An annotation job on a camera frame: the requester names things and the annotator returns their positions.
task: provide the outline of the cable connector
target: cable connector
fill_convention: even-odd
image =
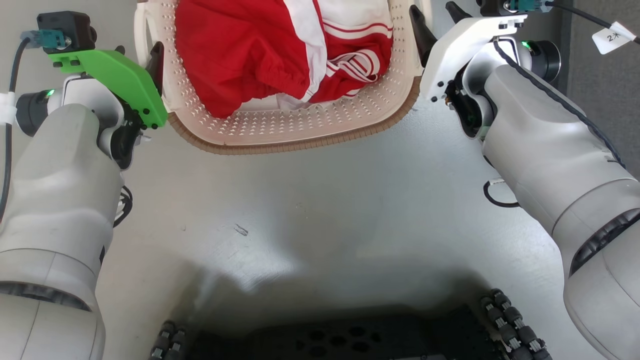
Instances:
[[[71,39],[60,30],[31,30],[20,34],[20,40],[31,39],[26,49],[44,47],[46,49],[64,50],[71,45]]]
[[[551,11],[543,0],[509,0],[505,8],[511,12],[544,12]]]
[[[15,113],[18,109],[15,107],[15,93],[0,94],[0,124],[15,123]]]

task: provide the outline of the green 3d-printed bracket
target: green 3d-printed bracket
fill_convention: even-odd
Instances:
[[[137,110],[147,127],[164,126],[168,114],[151,75],[117,51],[49,54],[62,73],[86,72]]]

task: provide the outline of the basket rim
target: basket rim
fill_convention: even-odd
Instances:
[[[313,149],[316,147],[322,147],[332,145],[335,143],[347,142],[365,136],[380,133],[384,130],[391,128],[402,120],[406,114],[409,113],[415,102],[420,95],[420,81],[422,76],[416,76],[413,78],[413,84],[409,90],[407,98],[402,105],[396,110],[393,115],[389,116],[385,120],[379,121],[375,124],[371,124],[358,129],[345,131],[343,133],[337,133],[332,135],[321,136],[317,138],[311,138],[307,140],[297,140],[293,142],[282,142],[273,144],[261,144],[261,145],[218,145],[210,143],[194,135],[178,118],[175,112],[169,114],[168,121],[172,128],[185,139],[191,145],[197,147],[200,150],[211,152],[219,155],[249,155],[249,154],[273,154],[276,152],[288,152],[304,149]]]

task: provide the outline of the teal connector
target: teal connector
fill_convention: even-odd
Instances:
[[[44,47],[46,49],[66,49],[71,44],[71,39],[65,37],[60,30],[32,30],[21,34],[20,39],[30,38],[27,49]]]
[[[538,12],[542,7],[542,0],[511,0],[509,10],[516,12]]]

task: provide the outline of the white stripe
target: white stripe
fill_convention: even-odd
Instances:
[[[330,26],[325,26],[324,31],[331,36],[335,36],[337,38],[341,38],[344,40],[357,40],[359,38],[363,38],[373,34],[382,34],[382,35],[385,35],[387,38],[391,38],[391,36],[394,33],[393,30],[387,29],[387,27],[384,25],[372,26],[369,29],[366,29],[363,31],[357,31],[354,33],[348,33],[345,31],[337,30]]]
[[[380,58],[378,57],[378,54],[376,54],[375,51],[369,50],[369,49],[362,49],[362,50],[359,50],[358,52],[369,55],[369,57],[371,58],[371,61],[373,61],[373,64],[372,64],[373,66],[371,70],[372,74],[377,74],[380,72]]]
[[[363,83],[373,83],[375,81],[367,79],[366,76],[362,75],[362,73],[355,69],[350,63],[341,63],[340,68],[355,80],[362,81]]]
[[[380,60],[378,59],[378,57],[377,56],[375,56],[375,57],[371,56],[373,61],[376,61],[376,63],[371,63],[371,60],[369,59],[369,57],[364,56],[362,51],[358,51],[358,52],[355,52],[355,53],[346,53],[344,55],[340,55],[335,59],[329,60],[329,63],[349,62],[349,63],[353,64],[354,67],[359,67],[360,65],[357,64],[356,62],[354,62],[353,58],[358,58],[358,61],[360,62],[360,64],[362,66],[364,66],[364,76],[371,76],[373,74],[376,74],[376,72],[372,71],[374,69],[374,66],[375,66],[376,63],[378,64],[378,71],[380,71]]]
[[[318,91],[326,74],[327,54],[323,25],[313,0],[284,0],[284,4],[289,11],[296,36],[307,47],[310,84],[307,94],[301,100],[308,101]]]
[[[338,29],[341,29],[341,30],[351,30],[351,31],[353,31],[353,30],[364,30],[364,29],[368,28],[369,26],[371,26],[371,24],[384,24],[384,25],[387,26],[387,29],[393,29],[393,27],[394,27],[393,22],[390,21],[390,19],[373,19],[373,18],[367,19],[367,23],[365,23],[364,25],[349,26],[347,24],[338,23],[338,22],[335,22],[335,21],[328,20],[328,18],[325,17],[324,14],[323,14],[322,22],[327,24],[327,25],[333,26],[334,28],[338,28]]]

